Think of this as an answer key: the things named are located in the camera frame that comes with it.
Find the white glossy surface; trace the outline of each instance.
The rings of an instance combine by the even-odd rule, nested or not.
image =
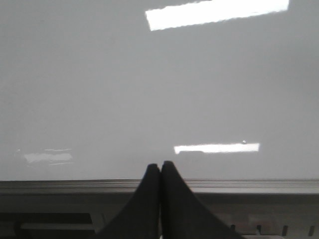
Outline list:
[[[0,1],[0,180],[319,178],[319,1],[150,31],[185,3]]]

